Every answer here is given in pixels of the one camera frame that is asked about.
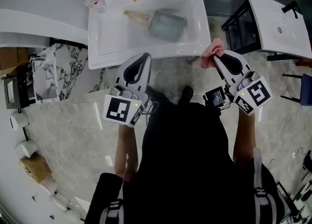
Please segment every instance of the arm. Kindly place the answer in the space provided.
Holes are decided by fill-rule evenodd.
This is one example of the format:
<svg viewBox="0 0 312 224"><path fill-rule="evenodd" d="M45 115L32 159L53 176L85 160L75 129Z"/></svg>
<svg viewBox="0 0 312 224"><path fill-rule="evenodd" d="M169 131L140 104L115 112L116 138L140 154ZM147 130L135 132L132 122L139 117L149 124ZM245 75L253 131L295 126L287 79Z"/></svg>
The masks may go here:
<svg viewBox="0 0 312 224"><path fill-rule="evenodd" d="M248 116L239 109L238 126L234 145L233 160L239 169L243 169L253 158L255 148L254 114Z"/></svg>
<svg viewBox="0 0 312 224"><path fill-rule="evenodd" d="M137 172L137 165L138 158L135 129L120 125L115 156L115 174L121 178L124 174L124 180L130 182L134 174Z"/></svg>

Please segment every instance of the person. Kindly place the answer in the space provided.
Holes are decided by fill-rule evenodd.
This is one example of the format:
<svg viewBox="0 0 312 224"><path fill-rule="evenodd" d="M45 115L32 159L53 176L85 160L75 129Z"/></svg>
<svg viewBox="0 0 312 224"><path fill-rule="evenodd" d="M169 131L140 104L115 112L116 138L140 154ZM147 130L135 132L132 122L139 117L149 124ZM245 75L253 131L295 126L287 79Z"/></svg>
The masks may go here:
<svg viewBox="0 0 312 224"><path fill-rule="evenodd" d="M191 103L192 88L184 88L177 105L150 87L147 94L159 106L144 134L139 168L134 128L120 125L115 174L101 174L85 223L100 223L122 184L124 223L255 223L254 115L239 110L232 160L219 112ZM283 204L263 165L262 183L275 199L279 223ZM272 223L271 215L261 215L261 223Z"/></svg>

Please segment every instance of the cardboard box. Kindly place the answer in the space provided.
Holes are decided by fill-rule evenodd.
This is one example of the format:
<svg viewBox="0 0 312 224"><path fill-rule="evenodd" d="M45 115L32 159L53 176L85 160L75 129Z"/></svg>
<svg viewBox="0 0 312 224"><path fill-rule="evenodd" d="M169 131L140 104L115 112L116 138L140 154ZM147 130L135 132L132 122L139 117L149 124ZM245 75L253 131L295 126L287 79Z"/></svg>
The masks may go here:
<svg viewBox="0 0 312 224"><path fill-rule="evenodd" d="M51 170L43 156L34 153L30 158L24 157L21 162L25 171L37 183L41 183L47 176L51 176Z"/></svg>
<svg viewBox="0 0 312 224"><path fill-rule="evenodd" d="M0 48L0 70L26 64L29 61L28 48L2 47Z"/></svg>
<svg viewBox="0 0 312 224"><path fill-rule="evenodd" d="M7 69L0 70L0 76L4 76L4 75L12 73L17 67L18 66L12 66L12 67L9 67Z"/></svg>

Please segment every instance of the utility sink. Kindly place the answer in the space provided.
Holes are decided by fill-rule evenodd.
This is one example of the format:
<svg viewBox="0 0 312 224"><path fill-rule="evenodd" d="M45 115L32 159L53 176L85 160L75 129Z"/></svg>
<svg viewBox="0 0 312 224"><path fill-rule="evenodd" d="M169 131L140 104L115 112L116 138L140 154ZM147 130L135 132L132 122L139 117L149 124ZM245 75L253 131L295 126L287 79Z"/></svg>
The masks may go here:
<svg viewBox="0 0 312 224"><path fill-rule="evenodd" d="M311 45L302 14L282 11L274 0L249 0L257 24L261 49L312 58Z"/></svg>
<svg viewBox="0 0 312 224"><path fill-rule="evenodd" d="M203 0L105 0L107 10L89 11L89 68L120 65L148 52L153 59L199 56L211 44ZM152 36L148 28L123 14L124 10L153 14L161 10L186 19L181 38L170 42Z"/></svg>

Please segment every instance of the black backpack strap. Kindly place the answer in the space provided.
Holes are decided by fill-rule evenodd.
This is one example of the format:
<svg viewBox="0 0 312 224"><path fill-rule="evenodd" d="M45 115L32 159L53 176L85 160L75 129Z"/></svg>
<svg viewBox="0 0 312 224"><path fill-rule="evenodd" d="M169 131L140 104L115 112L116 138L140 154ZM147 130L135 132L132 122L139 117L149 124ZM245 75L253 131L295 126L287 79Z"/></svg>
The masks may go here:
<svg viewBox="0 0 312 224"><path fill-rule="evenodd" d="M267 194L262 187L262 155L258 148L253 149L253 163L254 163L254 206L255 206L255 224L260 224L261 206L271 205L272 208L272 224L276 224L277 209L276 203L272 195Z"/></svg>
<svg viewBox="0 0 312 224"><path fill-rule="evenodd" d="M119 210L123 204L122 199L111 202L107 210L105 224L119 224Z"/></svg>

